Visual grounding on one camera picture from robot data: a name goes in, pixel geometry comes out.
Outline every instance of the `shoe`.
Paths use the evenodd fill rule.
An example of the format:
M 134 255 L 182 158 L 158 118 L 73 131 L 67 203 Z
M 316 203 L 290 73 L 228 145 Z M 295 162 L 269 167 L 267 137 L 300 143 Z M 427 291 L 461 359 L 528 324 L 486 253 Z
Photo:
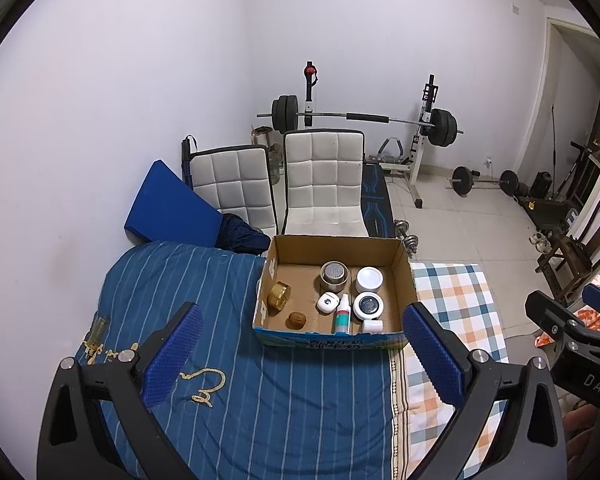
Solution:
M 543 240 L 540 240 L 536 244 L 536 251 L 538 251 L 539 253 L 542 253 L 542 254 L 550 253 L 551 252 L 551 244 L 549 243 L 549 240 L 547 240 L 546 238 L 544 238 Z
M 540 232 L 540 231 L 536 231 L 535 233 L 533 233 L 530 237 L 529 237 L 529 241 L 533 244 L 536 245 L 539 241 L 541 241 L 544 238 L 544 235 Z

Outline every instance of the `finger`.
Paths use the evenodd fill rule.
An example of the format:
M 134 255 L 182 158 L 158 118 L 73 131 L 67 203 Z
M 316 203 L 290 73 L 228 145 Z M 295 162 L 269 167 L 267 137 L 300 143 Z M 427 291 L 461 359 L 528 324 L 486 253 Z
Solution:
M 596 421 L 598 409 L 593 404 L 585 404 L 584 406 L 567 413 L 562 418 L 564 431 L 585 430 L 593 426 Z
M 580 463 L 579 456 L 572 456 L 567 464 L 567 479 L 576 480 L 576 472 L 578 470 L 578 464 Z
M 593 428 L 589 428 L 588 430 L 583 431 L 582 433 L 574 436 L 570 441 L 567 442 L 567 457 L 581 455 L 587 444 L 589 443 L 589 439 L 593 433 Z

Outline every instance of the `white lid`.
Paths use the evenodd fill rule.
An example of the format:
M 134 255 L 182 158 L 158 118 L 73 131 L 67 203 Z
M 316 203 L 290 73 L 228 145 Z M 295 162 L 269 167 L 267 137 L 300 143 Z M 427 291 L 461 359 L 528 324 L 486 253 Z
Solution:
M 356 282 L 366 290 L 378 290 L 382 285 L 382 272 L 375 267 L 363 267 L 358 271 Z

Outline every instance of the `cardboard box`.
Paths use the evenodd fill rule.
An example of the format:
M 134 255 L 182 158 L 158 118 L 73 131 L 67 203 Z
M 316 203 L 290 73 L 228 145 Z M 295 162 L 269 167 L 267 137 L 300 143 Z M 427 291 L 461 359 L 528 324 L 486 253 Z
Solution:
M 349 281 L 339 294 L 357 296 L 355 278 L 362 267 L 377 267 L 384 280 L 378 294 L 384 301 L 379 318 L 384 332 L 362 333 L 362 322 L 351 313 L 350 335 L 334 334 L 335 313 L 323 314 L 315 304 L 324 292 L 320 268 L 331 260 L 349 268 Z M 291 297 L 277 312 L 267 307 L 267 296 L 276 282 L 291 287 Z M 265 345 L 319 349 L 402 348 L 407 340 L 402 333 L 402 311 L 417 301 L 407 253 L 394 238 L 355 238 L 308 235 L 280 235 L 273 238 L 262 270 L 253 316 L 253 329 Z M 288 327 L 292 312 L 306 316 L 301 330 Z

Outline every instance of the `wooden chair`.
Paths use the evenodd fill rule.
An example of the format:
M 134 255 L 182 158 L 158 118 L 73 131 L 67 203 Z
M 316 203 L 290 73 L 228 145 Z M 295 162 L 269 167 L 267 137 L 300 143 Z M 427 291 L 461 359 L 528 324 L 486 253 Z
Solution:
M 557 301 L 566 303 L 570 294 L 576 292 L 583 283 L 600 270 L 600 258 L 595 263 L 592 261 L 593 256 L 600 250 L 600 227 L 590 236 L 587 242 L 584 242 L 599 212 L 600 201 L 579 238 L 560 234 L 552 240 L 551 252 L 538 258 L 536 272 L 544 274 Z M 558 278 L 549 264 L 551 258 L 562 258 L 555 270 L 560 270 L 564 264 L 567 264 L 571 270 L 573 279 L 564 287 L 558 282 Z

